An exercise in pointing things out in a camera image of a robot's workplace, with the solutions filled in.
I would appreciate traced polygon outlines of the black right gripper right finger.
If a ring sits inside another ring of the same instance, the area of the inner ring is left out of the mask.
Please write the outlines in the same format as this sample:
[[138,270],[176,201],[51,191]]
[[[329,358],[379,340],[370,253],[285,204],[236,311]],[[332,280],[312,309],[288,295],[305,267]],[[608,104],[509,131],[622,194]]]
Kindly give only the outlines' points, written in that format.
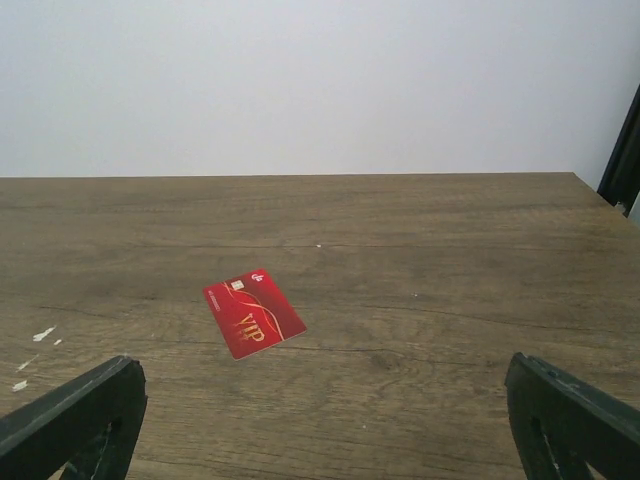
[[639,411],[518,352],[505,377],[509,424],[529,479],[639,477]]

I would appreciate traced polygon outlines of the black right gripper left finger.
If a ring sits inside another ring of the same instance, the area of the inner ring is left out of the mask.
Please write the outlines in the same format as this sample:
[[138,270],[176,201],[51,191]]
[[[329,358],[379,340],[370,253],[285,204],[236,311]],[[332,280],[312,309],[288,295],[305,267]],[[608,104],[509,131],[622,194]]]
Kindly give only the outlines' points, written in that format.
[[124,479],[143,423],[139,361],[116,356],[1,418],[1,477]]

